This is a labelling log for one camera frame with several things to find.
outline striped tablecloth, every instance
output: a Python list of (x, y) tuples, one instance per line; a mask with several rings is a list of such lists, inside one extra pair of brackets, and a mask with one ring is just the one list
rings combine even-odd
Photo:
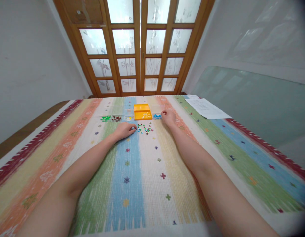
[[(118, 123), (101, 116), (123, 119), (125, 109), (140, 103), (173, 109), (177, 126), (214, 157), (270, 225), (282, 235), (296, 233), (305, 216), (305, 169), (235, 120), (205, 119), (175, 95), (70, 101), (0, 160), (0, 236), (13, 236), (55, 180), (115, 130)], [(132, 123), (141, 130), (110, 150), (80, 197), (71, 232), (220, 235), (162, 120)]]

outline orange stripe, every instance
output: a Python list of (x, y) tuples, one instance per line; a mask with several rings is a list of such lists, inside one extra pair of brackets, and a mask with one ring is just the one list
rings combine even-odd
[[(182, 131), (188, 135), (190, 138), (192, 138), (195, 142), (198, 143), (198, 141), (196, 140), (196, 138), (194, 137), (193, 133), (190, 131), (190, 129), (188, 128), (188, 126), (186, 126), (186, 124), (184, 123), (183, 119), (180, 117), (180, 115), (178, 114), (178, 112), (172, 107), (171, 103), (168, 101), (168, 99), (165, 96), (156, 96), (156, 100), (158, 101), (159, 104), (164, 104), (165, 105), (165, 109), (170, 109), (172, 110), (175, 114), (176, 114), (176, 125), (182, 129)], [(196, 188), (198, 190), (199, 193), (199, 197), (200, 197), (200, 201), (203, 207), (203, 215), (206, 218), (206, 220), (211, 220), (211, 213), (209, 210), (209, 207), (206, 203), (204, 194), (202, 192), (202, 189), (199, 185), (199, 182), (197, 181), (197, 179), (195, 178), (195, 176), (192, 174), (193, 179), (195, 181), (195, 185)]]
[(13, 200), (13, 205), (8, 208), (6, 213), (1, 215), (0, 219), (3, 221), (0, 224), (0, 235), (9, 229), (14, 229), (14, 233), (19, 231), (38, 201), (55, 181), (66, 158), (73, 150), (78, 138), (83, 133), (101, 100), (93, 99), (91, 106), (88, 106), (84, 113), (77, 118), (75, 124), (70, 128), (61, 142), (58, 143), (38, 172), (32, 177), (31, 181), (18, 197)]

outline finger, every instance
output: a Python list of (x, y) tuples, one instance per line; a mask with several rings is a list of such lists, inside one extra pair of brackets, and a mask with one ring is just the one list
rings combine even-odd
[(136, 129), (132, 129), (129, 131), (129, 135), (132, 135), (134, 132), (136, 132)]
[(130, 130), (130, 131), (132, 130), (132, 128), (135, 128), (134, 130), (137, 129), (137, 126), (136, 126), (136, 124), (134, 124), (134, 123), (129, 123), (128, 125), (129, 125), (129, 130)]

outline white paper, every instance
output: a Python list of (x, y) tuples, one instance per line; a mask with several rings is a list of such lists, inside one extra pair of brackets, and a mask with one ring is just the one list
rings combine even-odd
[(187, 95), (189, 99), (199, 99), (197, 95)]
[(206, 99), (185, 99), (200, 115), (207, 119), (228, 119), (231, 118), (221, 109)]

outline yellow plastic box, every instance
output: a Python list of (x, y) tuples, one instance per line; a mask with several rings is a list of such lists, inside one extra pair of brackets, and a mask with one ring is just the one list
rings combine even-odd
[(135, 121), (137, 120), (152, 120), (152, 114), (148, 104), (135, 104), (134, 105)]

